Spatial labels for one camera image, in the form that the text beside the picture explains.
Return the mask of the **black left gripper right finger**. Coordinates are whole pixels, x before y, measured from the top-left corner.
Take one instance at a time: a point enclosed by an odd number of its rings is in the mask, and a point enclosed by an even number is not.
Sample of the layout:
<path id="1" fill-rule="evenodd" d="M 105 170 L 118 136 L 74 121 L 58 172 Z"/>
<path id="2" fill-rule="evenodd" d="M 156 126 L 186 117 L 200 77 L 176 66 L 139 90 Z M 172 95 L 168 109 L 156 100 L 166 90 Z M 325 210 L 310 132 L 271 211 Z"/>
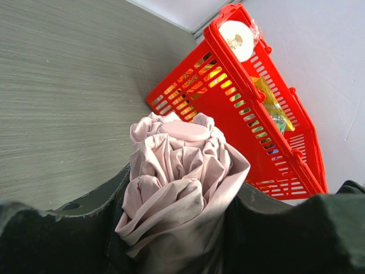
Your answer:
<path id="1" fill-rule="evenodd" d="M 363 273 L 364 187 L 292 206 L 244 184 L 225 215 L 226 273 Z"/>

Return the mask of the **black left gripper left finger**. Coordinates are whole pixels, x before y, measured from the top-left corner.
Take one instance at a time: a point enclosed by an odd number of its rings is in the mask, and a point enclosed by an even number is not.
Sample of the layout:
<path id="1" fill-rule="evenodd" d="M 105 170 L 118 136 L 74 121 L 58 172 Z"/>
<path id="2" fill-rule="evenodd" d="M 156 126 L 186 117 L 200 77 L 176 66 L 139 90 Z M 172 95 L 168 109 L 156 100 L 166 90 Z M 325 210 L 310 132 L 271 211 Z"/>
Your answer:
<path id="1" fill-rule="evenodd" d="M 56 210 L 2 201 L 1 273 L 131 273 L 114 231 L 129 172 Z"/>

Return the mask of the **pink and black umbrella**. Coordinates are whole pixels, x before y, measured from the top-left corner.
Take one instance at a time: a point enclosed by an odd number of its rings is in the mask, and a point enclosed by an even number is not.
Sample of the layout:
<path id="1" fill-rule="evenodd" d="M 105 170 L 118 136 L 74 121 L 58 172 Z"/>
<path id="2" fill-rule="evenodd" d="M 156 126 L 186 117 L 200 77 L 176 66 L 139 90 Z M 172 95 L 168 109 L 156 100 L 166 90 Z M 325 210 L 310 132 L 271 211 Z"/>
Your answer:
<path id="1" fill-rule="evenodd" d="M 129 183 L 115 232 L 137 273 L 221 273 L 225 211 L 250 163 L 214 120 L 149 114 L 133 124 Z"/>

